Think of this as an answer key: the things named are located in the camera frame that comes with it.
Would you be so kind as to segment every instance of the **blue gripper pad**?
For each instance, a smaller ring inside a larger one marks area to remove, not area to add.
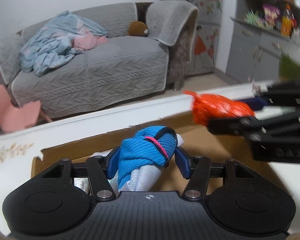
[[[176,162],[176,165],[178,166],[180,173],[183,178],[190,179],[191,177],[191,170],[190,170],[190,163],[189,159],[185,156],[184,151],[181,147],[177,147],[174,151],[174,159]]]
[[[107,169],[107,179],[113,179],[115,174],[118,170],[118,163],[119,163],[119,154],[120,154],[120,147],[114,148],[108,155],[112,155],[109,159],[109,166]]]
[[[253,111],[260,111],[264,106],[268,106],[268,103],[260,97],[247,98],[238,101],[246,103]]]

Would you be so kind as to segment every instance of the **crosshair mark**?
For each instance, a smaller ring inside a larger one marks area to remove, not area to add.
[[[155,196],[148,194],[145,196],[146,199],[152,200],[153,198],[155,198]]]

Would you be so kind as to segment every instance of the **brown stuffed toy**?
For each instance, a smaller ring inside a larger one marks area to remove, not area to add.
[[[128,29],[128,36],[140,36],[145,37],[148,36],[149,30],[145,23],[134,21],[130,24]]]

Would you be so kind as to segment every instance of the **orange mesh bag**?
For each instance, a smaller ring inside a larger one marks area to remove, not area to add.
[[[254,116],[251,108],[240,101],[233,101],[219,95],[198,95],[192,91],[184,91],[183,93],[194,97],[192,113],[197,124],[207,126],[211,118]]]

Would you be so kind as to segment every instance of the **pink child chair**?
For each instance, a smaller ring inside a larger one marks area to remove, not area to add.
[[[48,122],[52,122],[42,112],[40,101],[27,103],[20,108],[15,107],[5,86],[0,85],[0,127],[4,133],[33,127],[37,123],[39,114]]]

